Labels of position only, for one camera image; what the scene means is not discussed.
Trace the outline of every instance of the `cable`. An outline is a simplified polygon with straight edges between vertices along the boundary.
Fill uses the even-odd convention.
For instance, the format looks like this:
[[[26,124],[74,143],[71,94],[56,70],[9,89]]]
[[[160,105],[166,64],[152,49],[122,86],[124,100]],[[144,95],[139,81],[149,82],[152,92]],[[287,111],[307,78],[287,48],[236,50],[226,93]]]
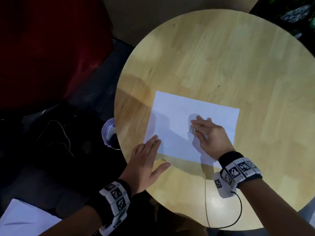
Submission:
[[[42,133],[39,135],[39,137],[38,137],[38,139],[37,139],[36,141],[38,141],[38,140],[41,138],[41,136],[43,135],[43,133],[47,130],[47,128],[48,128],[48,126],[49,126],[49,123],[50,123],[51,121],[55,121],[56,123],[58,123],[58,124],[61,126],[61,129],[62,129],[62,131],[63,131],[63,134],[65,135],[66,139],[67,139],[68,142],[69,142],[69,149],[68,149],[68,147],[67,147],[67,145],[66,145],[65,143],[59,143],[59,142],[58,142],[58,143],[65,145],[65,148],[68,150],[68,152],[66,153],[66,155],[67,155],[68,153],[70,153],[70,154],[72,155],[72,157],[74,158],[74,155],[73,155],[72,152],[70,151],[70,148],[71,148],[70,139],[67,137],[67,135],[66,135],[66,133],[65,133],[65,129],[62,127],[62,125],[61,125],[57,120],[50,120],[50,121],[48,122],[48,124],[47,124],[47,127],[44,129],[44,131],[42,131]]]
[[[231,227],[231,226],[233,226],[234,224],[236,224],[236,223],[238,222],[238,220],[241,218],[242,211],[243,211],[242,201],[241,201],[241,198],[239,198],[238,194],[236,194],[236,196],[238,197],[239,202],[240,202],[240,204],[241,204],[241,212],[239,213],[239,216],[238,216],[237,220],[236,220],[234,223],[232,223],[232,224],[230,224],[230,225],[228,225],[228,226],[219,227],[219,228],[215,228],[215,229],[223,229],[223,228]],[[210,228],[210,224],[209,224],[209,220],[208,220],[208,214],[207,214],[206,180],[204,181],[204,197],[205,197],[205,205],[206,205],[207,222],[208,222],[208,225],[209,225],[209,228]]]

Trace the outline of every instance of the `round wooden table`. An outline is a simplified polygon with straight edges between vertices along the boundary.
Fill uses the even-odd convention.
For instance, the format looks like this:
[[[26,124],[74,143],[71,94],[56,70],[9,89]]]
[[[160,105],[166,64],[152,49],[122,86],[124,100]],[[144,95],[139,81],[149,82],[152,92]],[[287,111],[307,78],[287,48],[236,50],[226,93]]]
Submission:
[[[116,91],[116,130],[127,162],[144,140],[156,91],[240,109],[235,149],[295,210],[315,196],[315,59],[280,27],[243,12],[203,10],[149,33],[128,58]],[[172,163],[148,188],[160,204],[204,226],[237,219],[238,198],[221,198],[212,180],[219,169],[157,158],[155,167],[162,159]],[[238,192],[243,214],[227,230],[261,228]]]

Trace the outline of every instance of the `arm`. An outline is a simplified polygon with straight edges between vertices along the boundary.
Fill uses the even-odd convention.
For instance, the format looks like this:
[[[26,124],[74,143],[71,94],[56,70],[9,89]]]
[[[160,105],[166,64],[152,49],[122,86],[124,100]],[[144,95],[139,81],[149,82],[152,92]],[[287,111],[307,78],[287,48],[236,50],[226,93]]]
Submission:
[[[235,151],[224,128],[212,123],[210,118],[203,120],[200,116],[191,123],[197,130],[194,135],[199,139],[200,147],[222,165],[224,157],[220,157],[225,153]],[[315,235],[315,229],[262,179],[241,182],[239,189],[269,234]]]
[[[129,198],[151,186],[170,166],[170,163],[165,162],[152,172],[160,145],[161,140],[155,135],[146,144],[140,144],[133,149],[130,161],[119,178],[123,181],[121,185],[126,190]],[[102,201],[103,197],[100,194],[97,194],[96,197],[98,200],[94,201],[92,205],[98,211],[91,206],[85,206],[69,218],[46,230],[40,236],[91,236],[102,225],[110,225],[114,218],[111,206],[106,199]]]

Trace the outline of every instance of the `red cloth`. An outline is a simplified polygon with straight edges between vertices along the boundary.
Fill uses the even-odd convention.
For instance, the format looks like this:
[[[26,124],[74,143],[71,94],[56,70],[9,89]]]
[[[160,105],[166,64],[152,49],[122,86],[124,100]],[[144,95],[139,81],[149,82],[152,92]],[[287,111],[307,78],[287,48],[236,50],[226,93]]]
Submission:
[[[69,95],[112,51],[101,0],[0,0],[0,111]]]

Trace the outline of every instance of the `white sheet of paper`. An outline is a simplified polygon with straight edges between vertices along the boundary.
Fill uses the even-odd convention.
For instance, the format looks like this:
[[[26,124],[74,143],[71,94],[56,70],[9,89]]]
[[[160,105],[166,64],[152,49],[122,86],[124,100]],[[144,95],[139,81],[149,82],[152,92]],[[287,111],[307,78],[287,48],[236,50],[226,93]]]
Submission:
[[[0,235],[38,236],[60,221],[44,210],[12,199],[0,218]]]
[[[190,121],[197,115],[211,118],[213,123],[224,127],[233,144],[238,114],[236,108],[156,91],[144,143],[156,134],[162,140],[158,153],[221,168],[189,132]]]

